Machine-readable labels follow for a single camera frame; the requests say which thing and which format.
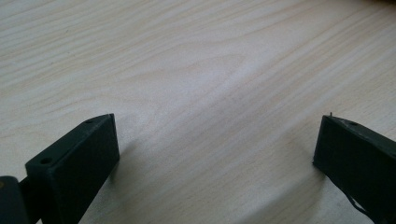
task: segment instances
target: screw hole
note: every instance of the screw hole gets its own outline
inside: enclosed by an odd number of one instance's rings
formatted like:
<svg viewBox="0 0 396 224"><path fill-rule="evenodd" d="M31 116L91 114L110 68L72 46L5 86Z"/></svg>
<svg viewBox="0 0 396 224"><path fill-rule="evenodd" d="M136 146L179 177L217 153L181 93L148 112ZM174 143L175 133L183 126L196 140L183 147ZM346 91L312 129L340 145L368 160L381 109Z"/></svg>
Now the screw hole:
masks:
<svg viewBox="0 0 396 224"><path fill-rule="evenodd" d="M40 161L41 164L45 165L52 162L51 158L44 158L43 160Z"/></svg>

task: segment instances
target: wooden table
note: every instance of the wooden table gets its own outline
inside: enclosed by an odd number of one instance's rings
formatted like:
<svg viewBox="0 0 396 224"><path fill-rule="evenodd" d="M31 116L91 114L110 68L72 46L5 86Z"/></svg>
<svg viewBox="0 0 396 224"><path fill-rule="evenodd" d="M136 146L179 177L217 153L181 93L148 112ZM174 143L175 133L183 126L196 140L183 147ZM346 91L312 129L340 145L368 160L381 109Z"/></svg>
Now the wooden table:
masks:
<svg viewBox="0 0 396 224"><path fill-rule="evenodd" d="M312 165L323 114L396 139L386 1L0 2L0 170L114 113L81 223L372 223Z"/></svg>

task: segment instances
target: table surface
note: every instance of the table surface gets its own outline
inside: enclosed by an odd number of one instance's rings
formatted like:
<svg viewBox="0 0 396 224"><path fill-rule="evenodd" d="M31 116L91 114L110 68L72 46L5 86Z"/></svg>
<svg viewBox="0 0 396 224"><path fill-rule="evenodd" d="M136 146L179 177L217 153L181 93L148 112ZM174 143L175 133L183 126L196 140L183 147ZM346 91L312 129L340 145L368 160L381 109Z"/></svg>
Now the table surface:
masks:
<svg viewBox="0 0 396 224"><path fill-rule="evenodd" d="M114 113L80 223L372 223L311 164L321 116L396 139L386 1L0 3L0 170Z"/></svg>

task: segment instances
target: light wood surface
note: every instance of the light wood surface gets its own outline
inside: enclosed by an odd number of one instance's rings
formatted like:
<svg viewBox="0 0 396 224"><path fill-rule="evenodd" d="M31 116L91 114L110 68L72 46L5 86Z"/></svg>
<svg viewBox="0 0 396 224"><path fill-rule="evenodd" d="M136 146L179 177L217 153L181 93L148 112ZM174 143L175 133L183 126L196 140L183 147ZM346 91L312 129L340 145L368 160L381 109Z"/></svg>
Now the light wood surface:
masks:
<svg viewBox="0 0 396 224"><path fill-rule="evenodd" d="M114 113L81 223L371 221L311 165L323 114L396 139L385 1L0 1L0 170Z"/></svg>

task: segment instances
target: wood grain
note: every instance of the wood grain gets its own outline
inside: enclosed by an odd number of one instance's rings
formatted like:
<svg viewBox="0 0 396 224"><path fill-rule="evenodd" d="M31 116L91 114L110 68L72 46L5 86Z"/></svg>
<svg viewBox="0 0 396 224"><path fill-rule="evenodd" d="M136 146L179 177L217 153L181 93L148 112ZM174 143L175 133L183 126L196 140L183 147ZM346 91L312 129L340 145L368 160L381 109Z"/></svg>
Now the wood grain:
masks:
<svg viewBox="0 0 396 224"><path fill-rule="evenodd" d="M371 223L311 165L331 111L396 139L385 1L1 1L0 170L115 113L81 223Z"/></svg>

